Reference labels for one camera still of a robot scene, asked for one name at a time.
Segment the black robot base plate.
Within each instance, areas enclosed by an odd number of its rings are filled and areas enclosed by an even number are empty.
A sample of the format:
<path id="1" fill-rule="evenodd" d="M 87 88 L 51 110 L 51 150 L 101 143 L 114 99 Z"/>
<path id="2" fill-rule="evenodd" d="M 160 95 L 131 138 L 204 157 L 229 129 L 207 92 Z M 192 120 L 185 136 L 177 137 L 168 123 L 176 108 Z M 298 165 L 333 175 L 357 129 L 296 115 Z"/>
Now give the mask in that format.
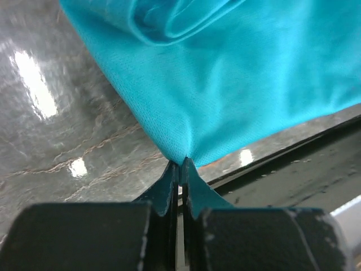
<path id="1" fill-rule="evenodd" d="M 319 207 L 360 195 L 360 117 L 282 152 L 216 188 L 236 207 Z"/>

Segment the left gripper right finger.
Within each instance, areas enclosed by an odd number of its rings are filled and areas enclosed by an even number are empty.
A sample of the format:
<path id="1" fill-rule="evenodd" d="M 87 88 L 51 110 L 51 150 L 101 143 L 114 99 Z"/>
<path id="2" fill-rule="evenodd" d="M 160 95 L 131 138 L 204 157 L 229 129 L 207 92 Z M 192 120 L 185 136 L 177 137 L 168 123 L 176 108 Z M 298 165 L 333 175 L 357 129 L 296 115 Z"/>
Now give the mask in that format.
<path id="1" fill-rule="evenodd" d="M 354 270 L 336 220 L 319 208 L 237 208 L 191 159 L 180 168 L 184 251 L 191 270 Z"/>

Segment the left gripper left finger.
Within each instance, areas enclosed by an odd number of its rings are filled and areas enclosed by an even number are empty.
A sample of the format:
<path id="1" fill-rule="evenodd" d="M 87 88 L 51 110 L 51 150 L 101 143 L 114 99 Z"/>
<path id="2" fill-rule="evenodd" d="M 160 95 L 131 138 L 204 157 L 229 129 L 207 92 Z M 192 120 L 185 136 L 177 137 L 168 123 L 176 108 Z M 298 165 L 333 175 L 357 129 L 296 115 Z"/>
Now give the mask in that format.
<path id="1" fill-rule="evenodd" d="M 41 203 L 15 219 L 2 270 L 175 270 L 179 168 L 132 202 Z"/>

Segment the teal t shirt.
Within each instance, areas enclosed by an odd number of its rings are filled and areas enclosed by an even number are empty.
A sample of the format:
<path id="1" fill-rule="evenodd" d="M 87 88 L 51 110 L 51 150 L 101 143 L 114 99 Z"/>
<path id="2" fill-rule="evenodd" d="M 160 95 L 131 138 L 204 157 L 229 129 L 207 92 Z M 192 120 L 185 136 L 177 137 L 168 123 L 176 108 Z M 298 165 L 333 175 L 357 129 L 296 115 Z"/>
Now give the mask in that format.
<path id="1" fill-rule="evenodd" d="M 61 1 L 169 160 L 212 163 L 360 103 L 359 1 Z"/>

